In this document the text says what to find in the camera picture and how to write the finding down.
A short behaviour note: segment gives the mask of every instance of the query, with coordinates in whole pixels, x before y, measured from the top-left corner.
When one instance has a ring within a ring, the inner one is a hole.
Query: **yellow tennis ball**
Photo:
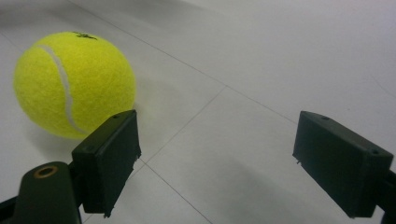
[[[50,133],[83,138],[134,104],[134,73],[124,55],[96,35],[48,35],[19,58],[14,90],[23,111]]]

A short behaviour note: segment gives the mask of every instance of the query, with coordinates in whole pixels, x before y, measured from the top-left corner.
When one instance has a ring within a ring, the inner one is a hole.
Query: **black plastic part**
[[[76,147],[73,166],[83,175],[81,200],[86,213],[110,216],[140,155],[134,110],[109,118]]]
[[[23,176],[11,223],[81,223],[66,163],[50,162]]]
[[[349,217],[371,217],[393,155],[336,121],[302,111],[293,156]]]
[[[389,172],[377,190],[377,204],[384,211],[384,221],[396,224],[396,174]]]
[[[6,223],[6,221],[12,218],[16,201],[17,197],[14,197],[0,203],[0,224]]]

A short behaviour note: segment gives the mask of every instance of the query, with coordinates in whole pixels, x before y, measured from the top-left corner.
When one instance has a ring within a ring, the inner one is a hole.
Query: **white seam line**
[[[44,51],[46,51],[49,54],[52,60],[56,63],[56,67],[58,68],[59,77],[61,78],[62,86],[64,87],[64,98],[65,98],[64,107],[65,107],[67,120],[76,131],[78,131],[79,133],[86,133],[85,131],[81,130],[73,120],[73,115],[72,115],[73,98],[70,95],[70,86],[69,86],[69,81],[67,79],[67,73],[66,71],[64,71],[64,66],[62,65],[61,60],[55,55],[55,53],[52,51],[50,47],[45,45],[39,45],[38,47],[42,48]]]

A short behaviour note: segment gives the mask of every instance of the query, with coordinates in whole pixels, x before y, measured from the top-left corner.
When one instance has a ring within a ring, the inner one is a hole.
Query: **floor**
[[[291,156],[300,111],[396,153],[391,0],[0,0],[0,201],[79,143],[46,133],[12,90],[21,54],[99,35],[134,69],[143,156],[94,223],[379,223],[348,218]],[[391,170],[396,171],[396,164]]]

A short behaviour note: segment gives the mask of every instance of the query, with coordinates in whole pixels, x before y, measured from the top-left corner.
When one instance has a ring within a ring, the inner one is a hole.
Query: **tile grout line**
[[[237,91],[236,89],[230,87],[230,86],[227,85],[226,83],[224,83],[224,82],[222,82],[222,81],[220,81],[220,80],[218,80],[218,79],[216,79],[216,78],[210,76],[209,74],[207,74],[207,73],[205,73],[205,72],[199,70],[198,68],[196,68],[196,67],[194,67],[194,66],[192,66],[192,65],[190,65],[190,64],[188,64],[188,63],[185,63],[185,62],[181,61],[179,58],[177,58],[177,57],[171,55],[170,53],[165,52],[165,51],[162,50],[162,49],[159,49],[159,48],[157,48],[157,47],[151,45],[149,42],[147,42],[147,41],[145,41],[145,40],[143,40],[143,39],[137,37],[136,35],[130,34],[130,33],[127,32],[126,30],[120,28],[118,25],[116,25],[116,24],[114,24],[114,23],[112,23],[112,22],[110,22],[110,21],[107,21],[107,20],[101,18],[100,16],[98,16],[98,15],[96,15],[96,14],[90,12],[90,11],[89,11],[88,9],[86,9],[85,7],[81,7],[80,5],[77,5],[77,4],[73,3],[73,2],[71,2],[70,0],[66,0],[66,1],[68,1],[69,3],[75,5],[75,6],[79,7],[79,8],[81,8],[82,10],[84,10],[84,11],[86,11],[87,13],[93,15],[93,16],[96,17],[97,19],[99,19],[99,20],[101,20],[101,21],[104,21],[104,22],[106,22],[107,24],[110,24],[110,25],[114,26],[115,28],[121,30],[121,31],[124,32],[125,34],[130,35],[130,36],[132,36],[133,38],[136,38],[137,40],[139,40],[139,41],[141,41],[141,42],[143,42],[143,43],[149,45],[149,46],[152,47],[153,49],[156,49],[156,50],[158,50],[159,52],[164,53],[164,54],[166,54],[167,56],[169,56],[169,57],[171,57],[171,58],[177,60],[178,62],[185,64],[186,66],[188,66],[189,68],[191,68],[191,69],[193,69],[193,70],[199,72],[200,74],[202,74],[202,75],[204,75],[204,76],[206,76],[206,77],[211,78],[212,80],[218,82],[218,83],[221,84],[221,85],[224,85],[225,87],[230,88],[230,89],[233,90],[233,91],[238,92],[239,94],[241,94],[241,95],[245,96],[246,98],[248,98],[250,101],[252,101],[252,102],[254,102],[254,103],[256,103],[256,104],[259,104],[259,105],[261,105],[261,106],[263,106],[263,107],[269,109],[270,111],[272,111],[272,112],[278,114],[281,118],[287,119],[287,120],[289,120],[290,122],[296,124],[296,122],[295,122],[294,120],[289,119],[288,117],[286,117],[286,116],[280,114],[279,112],[276,112],[274,109],[270,108],[269,106],[264,105],[264,104],[261,104],[260,102],[258,102],[258,101],[256,101],[256,100],[253,100],[252,98],[246,96],[246,95],[243,94],[242,92]]]
[[[282,119],[286,119],[286,120],[290,121],[290,122],[293,123],[293,124],[297,124],[297,122],[295,122],[294,120],[289,119],[288,117],[286,117],[286,116],[280,114],[279,112],[275,111],[274,109],[270,108],[269,106],[263,105],[262,103],[260,103],[260,102],[258,102],[258,101],[256,101],[256,100],[252,99],[251,97],[246,96],[244,93],[242,93],[242,92],[240,92],[240,91],[238,91],[238,90],[236,90],[236,89],[234,89],[234,88],[232,88],[232,87],[230,87],[230,86],[228,86],[228,88],[230,88],[230,89],[233,90],[233,91],[236,91],[238,94],[240,94],[240,95],[246,97],[247,99],[249,99],[249,100],[252,101],[253,103],[256,103],[256,104],[258,104],[258,105],[260,105],[260,106],[262,106],[262,107],[264,107],[264,108],[270,110],[271,112],[277,114],[277,115],[280,116]]]
[[[216,81],[216,82],[218,82],[218,83],[220,83],[220,84],[222,84],[222,85],[225,85],[225,84],[224,84],[223,82],[221,82],[220,80],[218,80],[218,79],[216,79],[216,78],[214,78],[214,77],[212,77],[212,76],[210,76],[210,75],[204,73],[203,71],[199,70],[198,68],[196,68],[196,67],[194,67],[194,66],[192,66],[192,65],[190,65],[190,64],[188,64],[188,63],[185,63],[185,62],[181,61],[179,58],[177,58],[177,57],[171,55],[170,53],[167,53],[167,52],[165,52],[164,50],[159,49],[159,48],[157,48],[157,47],[151,45],[149,42],[143,40],[143,39],[140,38],[140,37],[137,37],[136,35],[133,35],[133,34],[129,33],[128,31],[126,31],[126,30],[120,28],[118,25],[114,24],[113,22],[107,21],[106,19],[104,19],[104,18],[102,18],[102,17],[96,15],[95,13],[90,12],[90,11],[89,11],[88,9],[86,9],[85,7],[81,7],[80,5],[78,5],[78,4],[74,3],[74,2],[71,2],[70,0],[66,0],[66,1],[69,2],[69,3],[71,3],[71,4],[73,4],[73,5],[75,5],[75,6],[77,6],[77,7],[79,7],[79,8],[81,8],[82,10],[84,10],[84,11],[86,11],[87,13],[91,14],[92,16],[96,17],[97,19],[99,19],[99,20],[101,20],[101,21],[104,21],[104,22],[106,22],[107,24],[110,24],[110,25],[114,26],[115,28],[121,30],[121,31],[124,32],[125,34],[127,34],[127,35],[129,35],[129,36],[132,36],[133,38],[136,38],[137,40],[139,40],[139,41],[141,41],[141,42],[143,42],[143,43],[149,45],[149,46],[152,47],[153,49],[156,49],[156,50],[158,50],[159,52],[164,53],[164,54],[166,54],[167,56],[169,56],[169,57],[175,59],[176,61],[178,61],[178,62],[180,62],[180,63],[183,63],[184,65],[188,66],[189,68],[192,68],[193,70],[199,72],[200,74],[202,74],[202,75],[204,75],[204,76],[206,76],[206,77],[209,77],[209,78],[213,79],[214,81]]]
[[[211,222],[209,220],[209,218],[207,218],[204,214],[202,214],[194,205],[192,205],[192,203],[190,203],[186,198],[183,197],[183,195],[181,195],[176,189],[174,189],[174,187],[172,187],[162,176],[160,176],[157,172],[155,172],[154,169],[152,169],[149,165],[147,165],[147,167],[154,172],[155,175],[157,175],[167,186],[169,186],[169,188],[171,188],[172,190],[174,190],[178,196],[180,196],[186,203],[188,203],[195,211],[197,211],[208,223],[213,224],[213,222]]]
[[[202,111],[204,111],[208,105],[210,105],[218,96],[225,90],[229,88],[228,86],[224,86],[206,105],[204,105],[183,127],[181,127],[163,146],[156,152],[154,155],[152,155],[145,164],[148,164],[152,158],[154,158],[160,151],[163,150],[178,134],[183,131],[198,115],[201,114]]]

